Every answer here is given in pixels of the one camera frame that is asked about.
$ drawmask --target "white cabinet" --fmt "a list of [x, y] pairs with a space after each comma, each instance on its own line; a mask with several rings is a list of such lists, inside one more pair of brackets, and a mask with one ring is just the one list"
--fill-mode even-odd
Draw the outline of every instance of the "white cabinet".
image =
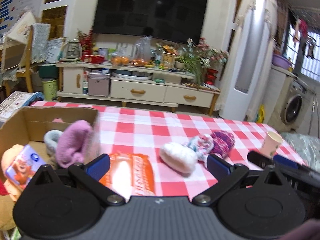
[[63, 92], [83, 93], [83, 70], [81, 67], [65, 67], [63, 69]]

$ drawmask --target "purple knit hat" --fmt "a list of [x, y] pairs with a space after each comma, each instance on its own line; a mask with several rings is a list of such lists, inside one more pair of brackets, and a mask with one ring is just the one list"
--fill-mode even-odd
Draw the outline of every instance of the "purple knit hat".
[[231, 149], [235, 146], [235, 137], [232, 133], [226, 131], [216, 131], [211, 135], [214, 147], [210, 153], [225, 158], [229, 155]]

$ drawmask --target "table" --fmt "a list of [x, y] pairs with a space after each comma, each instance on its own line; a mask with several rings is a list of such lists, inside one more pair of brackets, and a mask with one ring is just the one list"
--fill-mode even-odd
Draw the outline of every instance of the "table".
[[[247, 161], [250, 150], [260, 148], [267, 131], [266, 124], [240, 122], [212, 117], [190, 116], [163, 112], [150, 112], [117, 107], [38, 101], [33, 106], [92, 107], [100, 111], [101, 153], [142, 153], [149, 156], [153, 167], [156, 195], [187, 195], [192, 199], [217, 180], [198, 163], [190, 177], [183, 177], [170, 169], [159, 157], [159, 148], [168, 142], [183, 143], [201, 133], [215, 130], [230, 131], [235, 136], [235, 147], [226, 161], [242, 163], [250, 169], [260, 168]], [[302, 163], [303, 160], [284, 142], [278, 154]]]

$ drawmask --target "metal screw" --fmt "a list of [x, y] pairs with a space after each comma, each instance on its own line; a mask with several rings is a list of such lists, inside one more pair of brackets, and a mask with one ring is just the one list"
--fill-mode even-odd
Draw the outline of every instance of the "metal screw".
[[112, 203], [112, 204], [118, 204], [123, 200], [123, 197], [119, 196], [119, 195], [110, 195], [109, 197], [107, 197], [107, 201]]
[[208, 195], [201, 194], [201, 195], [196, 196], [195, 200], [200, 204], [206, 204], [211, 200], [211, 198]]
[[234, 166], [235, 168], [239, 168], [239, 167], [243, 166], [243, 164], [242, 164], [242, 163], [236, 163], [236, 164], [234, 164], [233, 166]]

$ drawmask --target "card with cartoon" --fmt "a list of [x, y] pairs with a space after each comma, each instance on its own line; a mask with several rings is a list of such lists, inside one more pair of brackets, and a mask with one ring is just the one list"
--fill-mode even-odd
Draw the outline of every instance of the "card with cartoon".
[[26, 145], [5, 172], [8, 179], [25, 189], [33, 175], [45, 162], [30, 146]]

